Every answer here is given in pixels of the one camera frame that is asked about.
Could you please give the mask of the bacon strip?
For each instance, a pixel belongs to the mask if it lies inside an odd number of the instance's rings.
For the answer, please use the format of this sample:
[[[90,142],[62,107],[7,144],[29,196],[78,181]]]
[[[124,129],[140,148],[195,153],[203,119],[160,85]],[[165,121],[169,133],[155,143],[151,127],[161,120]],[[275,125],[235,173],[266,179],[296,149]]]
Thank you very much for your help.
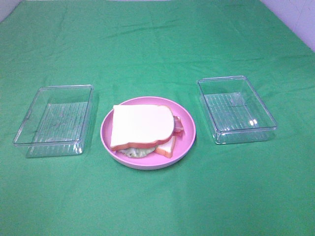
[[[184,134],[184,126],[182,125],[182,121],[180,117],[178,116],[173,116],[174,118],[174,129],[173,129],[173,135],[182,137]]]

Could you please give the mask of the pink round plate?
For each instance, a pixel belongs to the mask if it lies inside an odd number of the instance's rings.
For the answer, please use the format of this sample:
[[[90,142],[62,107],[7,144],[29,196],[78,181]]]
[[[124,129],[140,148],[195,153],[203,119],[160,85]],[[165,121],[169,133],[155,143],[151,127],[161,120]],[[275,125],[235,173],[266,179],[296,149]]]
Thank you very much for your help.
[[[119,163],[134,169],[139,170],[156,170],[168,167],[181,160],[192,147],[196,137],[196,127],[190,113],[180,104],[167,98],[156,96],[136,97],[122,102],[123,105],[138,105],[138,104],[155,104],[168,106],[174,115],[181,119],[184,127],[184,134],[176,139],[173,155],[171,158],[164,157],[157,153],[150,153],[143,158],[129,158],[122,153],[111,151],[110,139],[112,133],[113,111],[111,110],[104,118],[100,128],[100,138],[105,149]]]

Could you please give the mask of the clear plastic container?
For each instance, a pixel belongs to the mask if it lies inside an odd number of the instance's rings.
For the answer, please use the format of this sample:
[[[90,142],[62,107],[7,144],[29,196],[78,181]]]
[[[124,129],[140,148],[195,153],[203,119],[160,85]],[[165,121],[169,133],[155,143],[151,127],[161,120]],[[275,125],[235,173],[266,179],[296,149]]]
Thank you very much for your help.
[[[269,141],[277,123],[249,80],[243,76],[197,81],[203,114],[217,145]]]
[[[14,137],[26,158],[82,154],[94,106],[92,85],[41,87]]]

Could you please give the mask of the green tablecloth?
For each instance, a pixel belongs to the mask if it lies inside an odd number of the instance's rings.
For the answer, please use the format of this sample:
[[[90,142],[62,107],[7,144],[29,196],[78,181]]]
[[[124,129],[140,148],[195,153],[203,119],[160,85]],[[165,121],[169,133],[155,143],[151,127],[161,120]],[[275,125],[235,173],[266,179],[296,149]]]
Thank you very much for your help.
[[[197,80],[244,75],[278,127],[216,145]],[[83,154],[26,158],[15,134],[40,87],[94,86]],[[196,140],[178,163],[139,171],[100,140],[112,106],[161,96]],[[0,25],[3,236],[312,236],[315,55],[258,0],[24,1]]]

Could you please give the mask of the green lettuce leaf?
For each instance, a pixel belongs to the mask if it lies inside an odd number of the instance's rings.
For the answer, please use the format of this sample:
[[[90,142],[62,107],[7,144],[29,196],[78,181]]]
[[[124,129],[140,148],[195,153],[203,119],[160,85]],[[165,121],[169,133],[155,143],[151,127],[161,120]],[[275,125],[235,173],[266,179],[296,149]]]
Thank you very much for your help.
[[[117,153],[121,153],[128,158],[143,158],[147,156],[148,154],[154,152],[156,150],[156,147],[151,148],[135,148],[135,147],[129,147],[125,149],[118,150]]]

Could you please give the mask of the right clear plastic container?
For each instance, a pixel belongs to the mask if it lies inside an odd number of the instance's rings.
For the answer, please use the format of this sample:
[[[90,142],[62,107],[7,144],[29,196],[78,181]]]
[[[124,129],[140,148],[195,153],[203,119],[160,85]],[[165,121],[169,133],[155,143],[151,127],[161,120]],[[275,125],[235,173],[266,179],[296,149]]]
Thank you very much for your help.
[[[249,80],[243,76],[197,81],[203,114],[217,145],[269,141],[277,123]]]

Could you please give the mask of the bread slice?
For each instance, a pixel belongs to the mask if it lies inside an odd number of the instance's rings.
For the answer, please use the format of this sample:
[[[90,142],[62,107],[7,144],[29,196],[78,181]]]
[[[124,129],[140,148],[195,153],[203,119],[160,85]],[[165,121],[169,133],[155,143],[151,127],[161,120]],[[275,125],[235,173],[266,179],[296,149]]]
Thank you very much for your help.
[[[153,148],[168,142],[174,127],[173,113],[165,105],[115,105],[110,148]]]
[[[155,153],[162,155],[166,158],[171,158],[175,143],[176,143],[176,136],[172,136],[168,142],[162,145],[158,145],[155,149]]]

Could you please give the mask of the left clear plastic container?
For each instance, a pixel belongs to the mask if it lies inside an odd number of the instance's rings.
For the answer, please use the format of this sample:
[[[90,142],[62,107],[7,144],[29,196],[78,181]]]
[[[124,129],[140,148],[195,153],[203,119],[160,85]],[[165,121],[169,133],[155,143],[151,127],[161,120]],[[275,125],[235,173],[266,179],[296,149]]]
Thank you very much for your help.
[[[82,154],[94,106],[92,85],[41,87],[14,137],[26,158]]]

